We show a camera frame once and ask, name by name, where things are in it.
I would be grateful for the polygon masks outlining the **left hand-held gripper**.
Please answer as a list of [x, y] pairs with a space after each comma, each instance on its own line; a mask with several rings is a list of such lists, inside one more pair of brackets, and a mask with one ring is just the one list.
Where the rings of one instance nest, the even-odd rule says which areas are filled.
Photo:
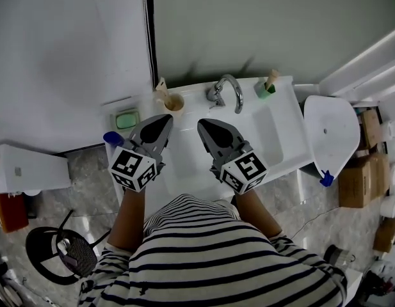
[[161, 155], [173, 129], [173, 116], [159, 114], [143, 120], [122, 146], [111, 145], [109, 172], [113, 181], [135, 192], [144, 190], [161, 172]]

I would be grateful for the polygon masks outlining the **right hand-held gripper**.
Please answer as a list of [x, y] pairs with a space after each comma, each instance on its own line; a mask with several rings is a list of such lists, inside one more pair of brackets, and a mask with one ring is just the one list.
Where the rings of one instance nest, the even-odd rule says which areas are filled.
[[213, 158], [211, 171], [235, 193], [246, 193], [265, 179], [268, 165], [248, 143], [241, 145], [244, 139], [235, 126], [220, 120], [200, 119], [197, 131], [206, 152]]

